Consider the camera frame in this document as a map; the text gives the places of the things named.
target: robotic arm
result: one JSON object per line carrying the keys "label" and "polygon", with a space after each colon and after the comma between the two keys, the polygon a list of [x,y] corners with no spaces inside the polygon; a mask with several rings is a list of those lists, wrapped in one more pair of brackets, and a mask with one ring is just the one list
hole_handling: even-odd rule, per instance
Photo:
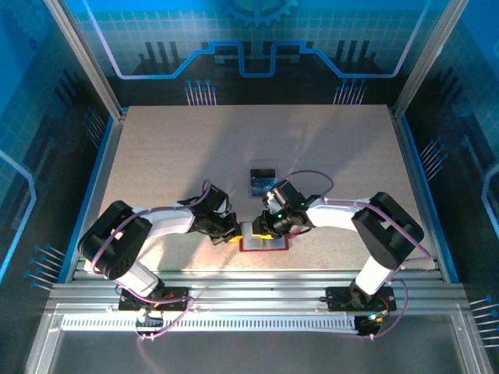
{"label": "robotic arm", "polygon": [[[330,311],[383,311],[380,302],[393,299],[393,290],[383,285],[423,239],[422,228],[384,192],[355,201],[305,198],[285,179],[263,201],[266,209],[252,223],[257,237],[273,239],[290,235],[295,228],[333,227],[356,231],[363,240],[370,258],[356,279],[346,288],[327,288],[327,297],[320,299]],[[197,231],[210,236],[214,245],[236,242],[242,232],[230,210],[228,195],[213,185],[203,188],[201,198],[171,207],[140,210],[116,201],[85,233],[78,248],[96,269],[124,287],[119,310],[186,311],[189,289],[165,286],[137,256],[148,238],[173,233]],[[390,310],[395,309],[392,302]],[[370,326],[364,330],[365,322],[365,317],[359,318],[358,330],[370,332]]]}
{"label": "robotic arm", "polygon": [[[150,306],[140,298],[163,300],[186,297],[189,293],[187,288],[165,287],[162,280],[137,260],[137,256],[147,239],[161,235],[197,231],[210,236],[214,245],[239,240],[241,227],[230,209],[228,195],[211,185],[202,199],[195,196],[178,201],[173,207],[155,208],[142,217],[132,219],[95,263],[97,269],[108,279],[126,288],[122,291],[120,310],[137,310]],[[109,235],[138,211],[143,210],[132,208],[123,201],[111,204],[81,238],[79,251],[85,258],[95,262],[95,256]],[[175,310],[175,305],[155,305],[154,308]]]}
{"label": "robotic arm", "polygon": [[306,199],[291,182],[279,182],[264,198],[267,208],[252,223],[253,235],[279,238],[289,235],[295,227],[333,227],[359,233],[370,252],[370,258],[349,287],[349,295],[336,294],[328,300],[334,309],[364,310],[384,283],[390,279],[415,246],[383,217],[368,209],[374,206],[402,227],[417,242],[423,239],[423,229],[387,193],[379,192],[371,199],[355,202],[332,200],[322,196]]}

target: beige work surface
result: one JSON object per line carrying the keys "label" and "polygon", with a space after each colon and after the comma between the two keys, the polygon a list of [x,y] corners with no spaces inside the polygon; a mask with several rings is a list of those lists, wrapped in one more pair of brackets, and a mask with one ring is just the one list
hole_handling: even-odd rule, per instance
{"label": "beige work surface", "polygon": [[[101,210],[117,199],[131,206],[169,205],[198,196],[209,178],[230,195],[238,221],[252,221],[263,209],[249,195],[250,168],[258,167],[276,168],[279,178],[304,168],[324,171],[336,184],[331,198],[388,192],[420,222],[384,105],[131,107]],[[319,175],[292,181],[305,196],[328,186]],[[291,246],[285,252],[239,252],[237,244],[212,246],[208,237],[191,233],[151,239],[139,259],[152,270],[346,270],[361,269],[369,256],[355,232],[336,228],[313,229]]]}

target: glass enclosure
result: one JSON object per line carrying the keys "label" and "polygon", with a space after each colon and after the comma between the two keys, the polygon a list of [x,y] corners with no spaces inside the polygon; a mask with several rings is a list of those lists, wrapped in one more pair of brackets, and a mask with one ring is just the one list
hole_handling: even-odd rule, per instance
{"label": "glass enclosure", "polygon": [[393,104],[446,4],[67,1],[124,107]]}
{"label": "glass enclosure", "polygon": [[498,19],[496,2],[469,2],[407,111],[459,280],[472,300],[499,297]]}
{"label": "glass enclosure", "polygon": [[43,2],[2,2],[0,47],[0,357],[22,372],[108,113]]}

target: yellow object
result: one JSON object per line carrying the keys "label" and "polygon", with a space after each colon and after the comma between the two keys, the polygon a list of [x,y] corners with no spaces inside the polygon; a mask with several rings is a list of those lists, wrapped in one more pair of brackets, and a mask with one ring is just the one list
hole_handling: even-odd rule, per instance
{"label": "yellow object", "polygon": [[242,239],[242,235],[239,235],[239,236],[235,236],[234,238],[230,239],[228,242],[234,243],[234,242],[238,242],[241,239]]}
{"label": "yellow object", "polygon": [[256,236],[257,238],[260,239],[273,239],[274,237],[270,234],[262,235],[262,234],[253,234],[253,236]]}

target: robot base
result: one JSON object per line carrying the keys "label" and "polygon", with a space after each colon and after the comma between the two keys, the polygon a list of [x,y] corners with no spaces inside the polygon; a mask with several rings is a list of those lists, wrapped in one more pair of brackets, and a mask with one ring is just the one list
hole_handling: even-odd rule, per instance
{"label": "robot base", "polygon": [[[189,289],[187,287],[165,287],[162,290],[162,294],[165,295],[163,297],[164,300],[168,300],[170,298],[185,298],[189,296]],[[183,312],[187,308],[188,302],[176,302],[172,304],[153,304],[147,303],[139,300],[132,294],[130,294],[126,289],[122,289],[121,298],[119,298],[118,310],[121,311],[138,311],[143,307],[146,307],[150,311],[159,311],[159,312]]]}
{"label": "robot base", "polygon": [[352,306],[349,287],[328,287],[326,288],[326,298],[320,298],[320,300],[327,303],[327,310],[330,312],[381,312],[387,308],[385,302],[388,304],[390,312],[397,310],[391,287],[380,288],[364,309]]}

